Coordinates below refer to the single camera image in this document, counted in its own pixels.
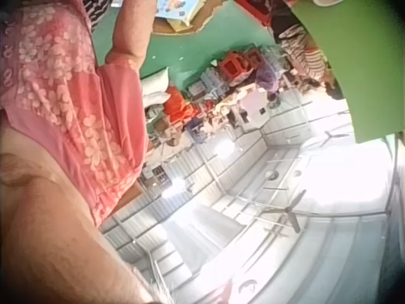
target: white pillow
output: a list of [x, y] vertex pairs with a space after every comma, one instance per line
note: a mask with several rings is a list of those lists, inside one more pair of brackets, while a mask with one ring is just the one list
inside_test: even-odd
[[161, 105], [170, 98], [170, 94], [166, 92], [155, 92], [143, 97], [144, 108], [152, 105]]
[[169, 68], [142, 79], [142, 95], [147, 96], [156, 92], [165, 92], [169, 86]]

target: green board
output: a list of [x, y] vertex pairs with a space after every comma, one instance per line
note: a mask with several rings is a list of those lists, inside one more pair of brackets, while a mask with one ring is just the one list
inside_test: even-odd
[[[100, 63], [111, 48], [113, 27], [118, 13], [111, 9], [94, 32], [93, 40]], [[184, 89], [216, 56], [249, 44], [274, 45], [273, 37], [238, 4], [227, 1], [208, 24], [191, 35], [153, 35], [141, 77], [170, 67], [170, 80]]]
[[404, 128], [404, 29], [379, 0], [293, 9], [327, 56], [343, 88], [358, 143]]

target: striped fabric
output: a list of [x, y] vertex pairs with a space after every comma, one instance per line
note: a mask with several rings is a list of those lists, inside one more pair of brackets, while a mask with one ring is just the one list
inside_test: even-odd
[[84, 8], [91, 21], [92, 31], [106, 14], [112, 2], [113, 0], [83, 0]]
[[326, 61], [319, 48], [306, 49], [307, 34], [304, 27], [294, 25], [280, 34], [281, 47], [301, 65], [308, 77], [320, 80], [325, 74]]

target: forearm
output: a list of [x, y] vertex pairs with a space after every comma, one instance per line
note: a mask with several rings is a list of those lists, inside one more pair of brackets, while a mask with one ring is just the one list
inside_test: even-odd
[[106, 62], [117, 55], [135, 58], [139, 65], [146, 57], [156, 12], [156, 0], [124, 0], [113, 33], [113, 47]]

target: dark hair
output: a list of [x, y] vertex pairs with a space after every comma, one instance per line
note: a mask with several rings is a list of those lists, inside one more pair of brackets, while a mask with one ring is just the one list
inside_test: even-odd
[[325, 87], [327, 89], [327, 94], [335, 100], [344, 99], [342, 88], [340, 87], [340, 84], [337, 82], [336, 79], [333, 82], [333, 86], [335, 87], [334, 89], [332, 89], [332, 87], [330, 86], [330, 84], [328, 82], [325, 83]]

